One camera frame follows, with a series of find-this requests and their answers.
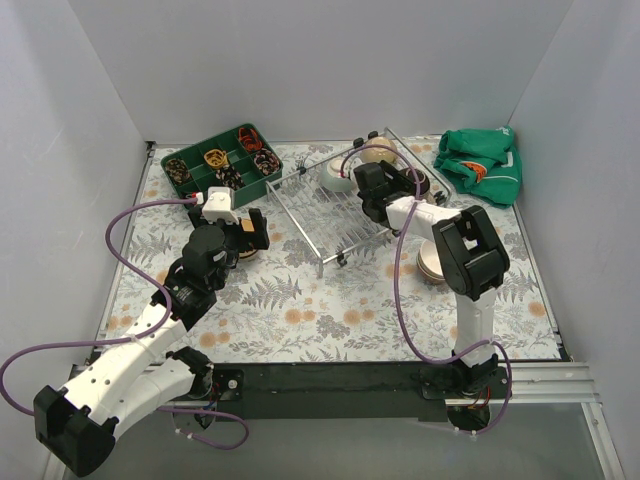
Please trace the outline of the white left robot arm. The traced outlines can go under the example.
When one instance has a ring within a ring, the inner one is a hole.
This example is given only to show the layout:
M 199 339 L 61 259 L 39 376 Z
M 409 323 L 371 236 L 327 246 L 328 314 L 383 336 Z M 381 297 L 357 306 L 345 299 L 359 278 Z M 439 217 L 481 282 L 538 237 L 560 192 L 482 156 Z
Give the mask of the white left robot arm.
M 238 221 L 198 220 L 163 287 L 126 334 L 75 378 L 36 394 L 37 440 L 84 477 L 126 430 L 165 402 L 209 396 L 212 361 L 191 347 L 169 348 L 215 305 L 240 255 L 269 245 L 267 220 L 257 208 Z

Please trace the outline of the cream embossed bowl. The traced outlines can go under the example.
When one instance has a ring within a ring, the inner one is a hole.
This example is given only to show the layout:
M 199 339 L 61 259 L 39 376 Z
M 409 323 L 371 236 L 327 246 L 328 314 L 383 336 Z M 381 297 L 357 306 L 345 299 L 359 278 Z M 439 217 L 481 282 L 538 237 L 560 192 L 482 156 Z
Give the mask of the cream embossed bowl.
M 424 240 L 420 246 L 417 256 L 418 267 L 424 270 L 431 270 L 443 275 L 440 258 L 433 241 Z

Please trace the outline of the light green bowl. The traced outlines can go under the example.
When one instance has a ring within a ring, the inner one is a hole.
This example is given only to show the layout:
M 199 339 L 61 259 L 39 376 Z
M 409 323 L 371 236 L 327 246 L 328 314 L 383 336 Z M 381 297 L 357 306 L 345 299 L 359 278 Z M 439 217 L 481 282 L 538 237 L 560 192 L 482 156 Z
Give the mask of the light green bowl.
M 356 185 L 348 177 L 340 173 L 342 160 L 340 158 L 332 159 L 325 163 L 320 171 L 321 186 L 334 193 L 346 193 L 353 191 Z

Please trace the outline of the dark patterned bowl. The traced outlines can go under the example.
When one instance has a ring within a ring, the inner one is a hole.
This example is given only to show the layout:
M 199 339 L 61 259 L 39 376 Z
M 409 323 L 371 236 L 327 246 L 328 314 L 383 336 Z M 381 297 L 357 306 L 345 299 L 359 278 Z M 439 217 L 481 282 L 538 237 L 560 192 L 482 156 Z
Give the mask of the dark patterned bowl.
M 428 197 L 431 183 L 424 171 L 420 169 L 412 171 L 410 168 L 404 168 L 400 173 L 413 184 L 410 189 L 411 193 L 414 193 L 416 186 L 419 186 L 420 198 L 426 199 Z

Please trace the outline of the tan bowl front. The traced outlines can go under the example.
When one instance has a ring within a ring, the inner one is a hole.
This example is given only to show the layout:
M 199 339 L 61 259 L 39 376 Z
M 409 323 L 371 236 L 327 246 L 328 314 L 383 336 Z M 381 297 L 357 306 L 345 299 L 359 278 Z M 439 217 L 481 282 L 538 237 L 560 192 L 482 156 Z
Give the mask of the tan bowl front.
M 257 258 L 259 251 L 252 249 L 246 252 L 240 252 L 238 255 L 239 262 L 252 261 Z

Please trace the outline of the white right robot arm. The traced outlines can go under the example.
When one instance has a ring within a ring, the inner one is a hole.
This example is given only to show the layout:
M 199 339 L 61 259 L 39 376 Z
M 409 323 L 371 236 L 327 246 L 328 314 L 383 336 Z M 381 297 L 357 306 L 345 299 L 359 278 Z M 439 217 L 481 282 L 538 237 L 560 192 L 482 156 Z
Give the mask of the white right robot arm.
M 497 290 L 510 260 L 486 211 L 479 206 L 459 210 L 440 207 L 420 197 L 420 183 L 386 161 L 365 163 L 353 177 L 362 210 L 373 222 L 398 234 L 393 296 L 402 335 L 423 362 L 443 368 L 448 387 L 475 397 L 498 368 L 493 340 Z M 405 236 L 410 233 L 436 249 L 445 283 L 455 294 L 457 337 L 452 356 L 428 357 L 413 343 L 405 324 L 399 292 L 399 268 Z

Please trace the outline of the beige bowl back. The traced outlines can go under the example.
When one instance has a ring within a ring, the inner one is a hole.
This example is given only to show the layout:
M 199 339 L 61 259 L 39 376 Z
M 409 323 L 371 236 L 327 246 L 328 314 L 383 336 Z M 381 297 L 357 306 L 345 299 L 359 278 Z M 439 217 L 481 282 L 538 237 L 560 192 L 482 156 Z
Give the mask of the beige bowl back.
M 397 147 L 389 138 L 373 137 L 366 142 L 366 145 L 370 145 L 370 148 L 360 152 L 360 159 L 363 163 L 378 163 L 380 161 L 386 161 L 390 164 L 396 163 Z

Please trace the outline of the tan bowl gold rim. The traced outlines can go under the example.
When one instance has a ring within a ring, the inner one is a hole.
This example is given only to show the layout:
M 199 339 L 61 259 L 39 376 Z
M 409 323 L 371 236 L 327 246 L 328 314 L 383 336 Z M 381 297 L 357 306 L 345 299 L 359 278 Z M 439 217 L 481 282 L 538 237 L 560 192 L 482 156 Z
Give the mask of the tan bowl gold rim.
M 242 218 L 240 221 L 240 225 L 245 233 L 254 233 L 255 228 L 253 226 L 253 222 L 250 219 Z

